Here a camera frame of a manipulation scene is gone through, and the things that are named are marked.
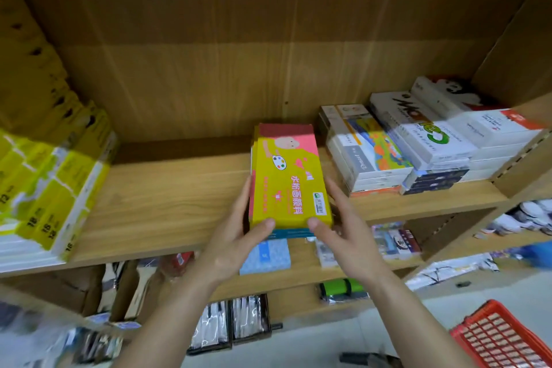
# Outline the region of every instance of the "red plastic basket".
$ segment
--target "red plastic basket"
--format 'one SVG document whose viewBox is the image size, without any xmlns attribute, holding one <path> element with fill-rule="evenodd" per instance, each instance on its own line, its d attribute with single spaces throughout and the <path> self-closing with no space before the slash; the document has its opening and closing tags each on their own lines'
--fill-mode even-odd
<svg viewBox="0 0 552 368">
<path fill-rule="evenodd" d="M 552 367 L 552 352 L 500 302 L 487 301 L 451 336 L 482 368 Z"/>
</svg>

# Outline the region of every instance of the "light blue box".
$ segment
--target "light blue box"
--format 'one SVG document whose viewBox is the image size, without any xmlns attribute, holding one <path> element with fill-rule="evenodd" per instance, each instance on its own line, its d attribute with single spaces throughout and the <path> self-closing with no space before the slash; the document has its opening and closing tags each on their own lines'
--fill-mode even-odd
<svg viewBox="0 0 552 368">
<path fill-rule="evenodd" d="M 239 270 L 240 275 L 281 271 L 292 266 L 287 239 L 265 240 L 255 246 Z"/>
</svg>

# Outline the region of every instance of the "forearm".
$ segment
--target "forearm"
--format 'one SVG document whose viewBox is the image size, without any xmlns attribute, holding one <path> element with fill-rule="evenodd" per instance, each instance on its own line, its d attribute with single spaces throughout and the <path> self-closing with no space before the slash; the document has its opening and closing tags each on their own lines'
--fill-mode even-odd
<svg viewBox="0 0 552 368">
<path fill-rule="evenodd" d="M 474 367 L 471 358 L 390 269 L 363 284 L 405 368 Z"/>
<path fill-rule="evenodd" d="M 216 282 L 206 279 L 200 268 L 192 267 L 178 280 L 167 301 L 140 328 L 113 367 L 179 367 L 215 289 Z"/>
</svg>

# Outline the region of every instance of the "hand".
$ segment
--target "hand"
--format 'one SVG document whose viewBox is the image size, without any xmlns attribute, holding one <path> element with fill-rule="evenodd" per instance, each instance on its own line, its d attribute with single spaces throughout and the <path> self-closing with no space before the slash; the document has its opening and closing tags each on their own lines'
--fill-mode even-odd
<svg viewBox="0 0 552 368">
<path fill-rule="evenodd" d="M 329 178 L 325 181 L 328 193 L 341 214 L 342 226 L 336 225 L 334 231 L 318 218 L 312 217 L 307 221 L 310 231 L 332 249 L 335 259 L 348 277 L 361 283 L 371 283 L 379 275 L 390 273 L 390 268 L 379 253 L 371 228 L 357 214 L 339 186 Z"/>
<path fill-rule="evenodd" d="M 249 201 L 251 176 L 242 188 L 230 214 L 213 232 L 211 239 L 193 266 L 209 280 L 220 283 L 239 272 L 252 249 L 274 229 L 273 218 L 267 218 L 244 235 L 244 213 Z"/>
</svg>

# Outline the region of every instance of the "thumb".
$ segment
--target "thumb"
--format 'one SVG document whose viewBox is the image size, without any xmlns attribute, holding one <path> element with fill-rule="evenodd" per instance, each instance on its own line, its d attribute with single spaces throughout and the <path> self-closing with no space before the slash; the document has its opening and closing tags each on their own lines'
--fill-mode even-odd
<svg viewBox="0 0 552 368">
<path fill-rule="evenodd" d="M 324 242 L 332 252 L 338 253 L 345 247 L 345 240 L 339 234 L 333 231 L 318 218 L 311 217 L 307 220 L 308 229 L 313 232 L 317 239 Z"/>
<path fill-rule="evenodd" d="M 275 226 L 274 218 L 267 218 L 249 230 L 246 235 L 238 240 L 237 248 L 240 255 L 243 255 L 244 259 L 247 258 L 253 248 L 270 235 Z"/>
</svg>

